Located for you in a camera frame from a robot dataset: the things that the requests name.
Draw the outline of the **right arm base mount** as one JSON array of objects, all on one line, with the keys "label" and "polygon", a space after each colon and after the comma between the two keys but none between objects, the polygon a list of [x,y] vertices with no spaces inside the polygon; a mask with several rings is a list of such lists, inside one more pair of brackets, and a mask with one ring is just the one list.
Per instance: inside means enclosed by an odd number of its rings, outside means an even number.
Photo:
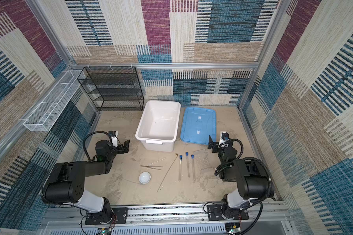
[{"label": "right arm base mount", "polygon": [[222,205],[208,204],[204,206],[209,221],[223,220],[248,220],[249,215],[245,210],[232,209]]}]

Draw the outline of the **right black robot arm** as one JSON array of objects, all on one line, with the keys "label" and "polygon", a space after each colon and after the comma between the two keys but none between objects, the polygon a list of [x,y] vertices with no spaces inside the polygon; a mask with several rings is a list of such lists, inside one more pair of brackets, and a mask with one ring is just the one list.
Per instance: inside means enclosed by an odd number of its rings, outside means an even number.
[{"label": "right black robot arm", "polygon": [[220,164],[214,175],[224,182],[235,182],[236,189],[223,196],[220,204],[207,203],[209,220],[248,219],[247,209],[273,197],[274,186],[268,167],[255,157],[242,157],[243,143],[222,132],[218,142],[208,139],[208,149],[217,153]]}]

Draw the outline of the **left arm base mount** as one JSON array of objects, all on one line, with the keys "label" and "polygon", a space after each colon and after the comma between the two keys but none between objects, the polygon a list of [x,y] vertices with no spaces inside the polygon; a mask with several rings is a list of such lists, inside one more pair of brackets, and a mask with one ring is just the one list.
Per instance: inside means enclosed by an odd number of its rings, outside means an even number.
[{"label": "left arm base mount", "polygon": [[128,208],[111,208],[108,212],[88,213],[85,219],[85,225],[116,225],[125,224],[128,214]]}]

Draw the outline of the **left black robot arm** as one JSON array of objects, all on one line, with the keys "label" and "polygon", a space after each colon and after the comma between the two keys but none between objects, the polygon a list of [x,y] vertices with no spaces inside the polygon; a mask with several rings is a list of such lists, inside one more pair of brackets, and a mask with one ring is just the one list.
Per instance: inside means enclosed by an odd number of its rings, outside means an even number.
[{"label": "left black robot arm", "polygon": [[[94,134],[104,134],[107,140],[96,142],[96,155],[89,156],[86,140]],[[121,143],[117,131],[95,131],[82,141],[87,161],[57,163],[47,177],[41,191],[42,201],[53,205],[70,205],[86,212],[86,225],[109,224],[116,215],[105,197],[85,189],[85,178],[108,174],[117,155],[129,152],[130,140]]]}]

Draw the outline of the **blue-capped test tube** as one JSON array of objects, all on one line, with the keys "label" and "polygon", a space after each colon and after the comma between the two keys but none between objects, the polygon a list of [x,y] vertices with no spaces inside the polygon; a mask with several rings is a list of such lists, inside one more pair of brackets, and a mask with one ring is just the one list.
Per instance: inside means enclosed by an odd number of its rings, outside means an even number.
[{"label": "blue-capped test tube", "polygon": [[187,165],[187,175],[188,175],[188,178],[190,178],[190,167],[189,167],[189,153],[188,152],[186,152],[185,153],[185,155],[186,155],[186,165]]},{"label": "blue-capped test tube", "polygon": [[196,182],[196,173],[195,173],[195,164],[194,164],[194,154],[191,155],[191,163],[192,163],[193,182]]},{"label": "blue-capped test tube", "polygon": [[181,173],[182,173],[182,155],[179,156],[179,168],[178,168],[178,181],[181,181]]}]

